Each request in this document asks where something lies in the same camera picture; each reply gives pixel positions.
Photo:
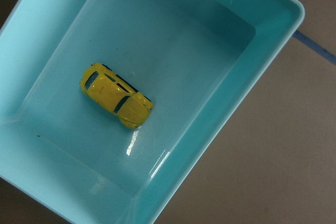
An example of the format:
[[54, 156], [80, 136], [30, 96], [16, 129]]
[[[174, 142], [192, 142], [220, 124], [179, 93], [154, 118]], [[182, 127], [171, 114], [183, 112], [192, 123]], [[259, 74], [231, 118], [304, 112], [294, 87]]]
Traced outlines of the light blue plastic bin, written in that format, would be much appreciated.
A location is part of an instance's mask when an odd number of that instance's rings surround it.
[[[1, 28], [1, 178], [72, 223], [153, 223], [304, 19], [297, 0], [19, 0]], [[83, 94], [101, 62], [155, 105]]]

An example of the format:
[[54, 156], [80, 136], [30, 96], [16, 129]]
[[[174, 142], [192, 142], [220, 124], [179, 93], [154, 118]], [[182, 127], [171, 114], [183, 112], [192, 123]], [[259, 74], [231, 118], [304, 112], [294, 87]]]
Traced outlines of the yellow beetle toy car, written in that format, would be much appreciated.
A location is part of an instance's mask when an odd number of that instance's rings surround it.
[[79, 84], [85, 95], [130, 129], [141, 127], [154, 109], [149, 98], [104, 64], [91, 64]]

